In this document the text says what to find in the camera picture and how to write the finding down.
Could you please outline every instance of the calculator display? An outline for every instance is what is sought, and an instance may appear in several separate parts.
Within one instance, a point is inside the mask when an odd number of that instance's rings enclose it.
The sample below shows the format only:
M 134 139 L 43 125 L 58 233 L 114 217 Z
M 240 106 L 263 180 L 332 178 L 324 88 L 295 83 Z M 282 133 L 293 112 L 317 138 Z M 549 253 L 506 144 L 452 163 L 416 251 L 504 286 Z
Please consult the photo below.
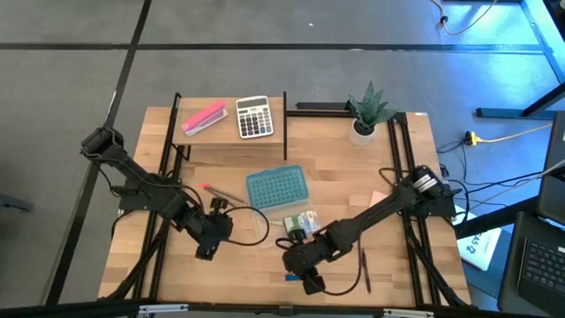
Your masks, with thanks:
M 260 99 L 256 99 L 256 100 L 251 100 L 251 101 L 245 101 L 245 102 L 238 102 L 237 106 L 241 109 L 241 108 L 248 108 L 248 107 L 255 107 L 255 106 L 261 106 L 261 105 L 267 105 L 267 99 L 265 98 L 260 98 Z

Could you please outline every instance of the yellow cable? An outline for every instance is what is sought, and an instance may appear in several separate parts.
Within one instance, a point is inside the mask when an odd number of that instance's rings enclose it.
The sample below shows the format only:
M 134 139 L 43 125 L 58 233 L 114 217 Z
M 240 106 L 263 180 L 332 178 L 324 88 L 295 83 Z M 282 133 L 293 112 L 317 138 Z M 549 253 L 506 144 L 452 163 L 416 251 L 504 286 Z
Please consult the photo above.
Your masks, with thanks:
M 440 8 L 440 14 L 441 14 L 441 16 L 442 16 L 442 17 L 446 16 L 446 15 L 445 15 L 445 11 L 443 10 L 443 6 L 442 6 L 437 0 L 431 0 L 431 1 L 432 1 L 435 5 L 437 5 L 438 8 Z M 458 32 L 451 33 L 451 32 L 449 31 L 449 29 L 448 29 L 448 23 L 447 23 L 447 22 L 441 22 L 441 24 L 442 24 L 442 26 L 443 26 L 443 29 L 444 29 L 445 32 L 446 32 L 447 34 L 449 34 L 449 35 L 458 35 L 458 34 L 461 34 L 461 33 L 465 32 L 465 31 L 469 30 L 469 29 L 470 29 L 472 26 L 474 26 L 475 24 L 477 24 L 477 22 L 478 22 L 479 20 L 481 20 L 481 19 L 485 16 L 485 14 L 486 14 L 487 12 L 489 12 L 489 11 L 491 10 L 491 8 L 493 8 L 493 6 L 494 6 L 497 2 L 498 2 L 498 0 L 493 0 L 493 2 L 491 3 L 491 5 L 483 12 L 483 14 L 481 14 L 473 23 L 471 23 L 471 24 L 470 24 L 468 27 L 466 27 L 465 29 L 463 29 L 463 30 L 461 30 L 461 31 L 458 31 Z
M 484 139 L 479 138 L 479 136 L 477 136 L 477 137 L 476 137 L 476 140 L 477 140 L 477 142 L 498 142 L 498 141 L 503 141 L 503 140 L 509 140 L 509 139 L 511 139 L 511 138 L 515 138 L 515 137 L 518 137 L 518 136 L 522 136 L 522 135 L 524 135 L 524 134 L 526 134 L 526 133 L 533 133 L 533 132 L 536 132 L 536 131 L 538 131 L 538 130 L 545 129 L 545 128 L 548 128 L 548 127 L 551 127 L 551 126 L 552 126 L 552 124 L 542 125 L 541 127 L 530 129 L 529 131 L 515 133 L 515 134 L 513 134 L 513 135 L 509 135 L 509 136 L 506 136 L 506 137 L 497 138 L 497 139 L 495 139 L 495 140 L 484 140 Z

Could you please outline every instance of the desk leg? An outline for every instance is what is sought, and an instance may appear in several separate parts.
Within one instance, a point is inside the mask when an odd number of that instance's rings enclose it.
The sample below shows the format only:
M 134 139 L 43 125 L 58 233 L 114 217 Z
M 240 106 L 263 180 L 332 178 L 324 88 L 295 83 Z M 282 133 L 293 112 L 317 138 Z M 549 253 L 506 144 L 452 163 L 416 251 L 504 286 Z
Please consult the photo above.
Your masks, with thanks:
M 18 208 L 20 210 L 29 211 L 34 205 L 27 203 L 20 199 L 16 199 L 10 195 L 0 194 L 0 209 L 6 208 Z
M 511 206 L 498 209 L 483 216 L 475 217 L 454 226 L 457 239 L 467 238 L 472 235 L 484 233 L 491 229 L 512 224 L 516 220 L 518 212 L 535 213 L 538 204 L 538 196 L 520 201 Z
M 525 110 L 477 108 L 477 117 L 553 120 L 557 111 L 546 109 L 563 97 L 565 97 L 565 83 L 560 84 Z

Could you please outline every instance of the wooden table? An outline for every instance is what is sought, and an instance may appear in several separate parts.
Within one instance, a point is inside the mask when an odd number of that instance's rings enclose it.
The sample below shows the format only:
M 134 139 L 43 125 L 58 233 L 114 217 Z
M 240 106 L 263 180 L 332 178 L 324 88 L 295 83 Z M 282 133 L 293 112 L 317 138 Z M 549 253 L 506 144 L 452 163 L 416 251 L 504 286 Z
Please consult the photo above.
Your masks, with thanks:
M 158 170 L 169 115 L 169 108 L 147 109 L 134 159 L 148 171 Z M 407 117 L 416 163 L 426 164 L 440 175 L 427 115 L 408 113 Z M 324 224 L 354 216 L 367 208 L 372 191 L 391 192 L 377 170 L 393 167 L 393 163 L 386 124 L 376 126 L 376 140 L 364 148 L 349 142 L 350 125 L 350 118 L 289 117 L 287 162 L 281 157 L 280 145 L 276 148 L 246 144 L 192 146 L 190 162 L 182 168 L 182 178 L 193 187 L 209 183 L 244 198 L 247 175 L 277 166 L 300 164 L 305 172 L 310 200 Z M 401 136 L 400 128 L 397 130 L 397 135 Z M 399 148 L 403 149 L 402 138 L 398 142 Z M 200 194 L 207 205 L 210 195 L 203 191 Z M 239 210 L 232 217 L 234 231 L 231 238 L 255 241 L 251 212 Z M 135 212 L 118 223 L 100 296 L 113 292 L 138 260 L 146 223 L 146 211 Z M 436 217 L 428 218 L 427 226 L 435 265 L 457 295 L 469 302 L 454 231 L 445 220 Z M 348 295 L 332 297 L 322 293 L 306 296 L 300 282 L 285 282 L 281 249 L 221 243 L 212 261 L 202 261 L 194 257 L 196 243 L 185 232 L 170 231 L 158 299 L 255 305 L 413 307 L 401 218 L 389 217 L 366 231 L 363 238 L 373 292 L 368 294 L 365 286 L 360 284 Z M 352 284 L 357 274 L 356 255 L 349 253 L 339 261 L 322 262 L 318 266 L 329 291 L 342 291 Z M 148 268 L 146 282 L 152 273 L 151 264 Z M 426 271 L 421 264 L 419 273 L 425 301 L 429 303 Z M 144 284 L 143 295 L 148 295 L 148 285 Z

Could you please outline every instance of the blue object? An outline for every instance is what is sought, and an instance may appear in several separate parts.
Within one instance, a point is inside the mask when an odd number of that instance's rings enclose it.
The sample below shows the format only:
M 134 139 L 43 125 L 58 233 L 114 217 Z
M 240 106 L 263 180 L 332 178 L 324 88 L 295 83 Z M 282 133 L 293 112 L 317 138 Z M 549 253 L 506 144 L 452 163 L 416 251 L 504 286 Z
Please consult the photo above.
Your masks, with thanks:
M 249 203 L 255 208 L 272 208 L 308 199 L 304 172 L 299 165 L 265 170 L 245 179 Z
M 300 277 L 298 277 L 296 275 L 287 274 L 287 275 L 284 276 L 284 280 L 287 281 L 287 282 L 293 282 L 293 281 L 300 280 Z

